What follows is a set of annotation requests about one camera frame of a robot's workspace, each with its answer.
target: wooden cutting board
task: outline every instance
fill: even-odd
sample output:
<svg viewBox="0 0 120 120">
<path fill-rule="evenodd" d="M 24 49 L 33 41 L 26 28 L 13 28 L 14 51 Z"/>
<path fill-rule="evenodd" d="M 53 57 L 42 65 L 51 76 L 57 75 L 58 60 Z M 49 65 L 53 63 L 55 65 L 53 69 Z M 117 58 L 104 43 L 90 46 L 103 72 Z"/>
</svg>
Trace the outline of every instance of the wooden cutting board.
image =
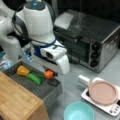
<svg viewBox="0 0 120 120">
<path fill-rule="evenodd" d="M 2 72 L 0 114 L 5 120 L 49 120 L 44 101 Z"/>
</svg>

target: kitchen counter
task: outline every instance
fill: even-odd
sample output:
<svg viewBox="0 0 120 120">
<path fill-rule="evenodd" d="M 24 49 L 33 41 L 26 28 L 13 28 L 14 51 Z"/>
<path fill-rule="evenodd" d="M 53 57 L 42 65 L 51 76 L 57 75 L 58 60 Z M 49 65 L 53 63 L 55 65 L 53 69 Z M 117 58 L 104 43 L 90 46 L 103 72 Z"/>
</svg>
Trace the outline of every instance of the kitchen counter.
<svg viewBox="0 0 120 120">
<path fill-rule="evenodd" d="M 95 73 L 81 65 L 71 64 L 71 70 L 68 74 L 64 76 L 59 75 L 58 79 L 62 82 L 63 93 L 48 110 L 50 120 L 64 120 L 64 110 L 70 103 L 75 101 L 84 101 L 81 98 L 81 93 L 85 88 L 78 82 L 78 76 L 80 74 L 90 78 L 91 80 L 95 77 L 100 77 L 117 86 L 120 86 L 120 50 L 100 73 Z M 117 117 L 112 117 L 92 104 L 88 102 L 86 103 L 93 108 L 95 112 L 95 120 L 120 119 L 120 114 Z"/>
</svg>

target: cable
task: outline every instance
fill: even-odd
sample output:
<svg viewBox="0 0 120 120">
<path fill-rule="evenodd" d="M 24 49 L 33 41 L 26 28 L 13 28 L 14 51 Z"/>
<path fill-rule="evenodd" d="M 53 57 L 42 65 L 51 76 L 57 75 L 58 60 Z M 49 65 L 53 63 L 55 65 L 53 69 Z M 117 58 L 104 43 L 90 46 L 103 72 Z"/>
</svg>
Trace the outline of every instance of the cable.
<svg viewBox="0 0 120 120">
<path fill-rule="evenodd" d="M 15 20 L 16 20 L 16 13 L 22 9 L 28 2 L 22 4 L 14 13 L 13 17 L 12 17 L 12 24 L 13 24 L 13 27 L 15 28 L 15 30 L 17 30 L 17 32 L 25 39 L 28 39 L 30 40 L 31 42 L 34 41 L 34 42 L 38 42 L 38 43 L 41 43 L 41 44 L 44 44 L 44 45 L 49 45 L 49 43 L 45 43 L 45 42 L 40 42 L 40 41 L 37 41 L 37 40 L 34 40 L 34 39 L 31 39 L 29 37 L 27 37 L 26 35 L 24 35 L 17 27 L 16 27 L 16 24 L 15 24 Z M 62 48 L 66 48 L 64 46 L 61 46 L 61 45 L 53 45 L 55 47 L 62 47 Z"/>
</svg>

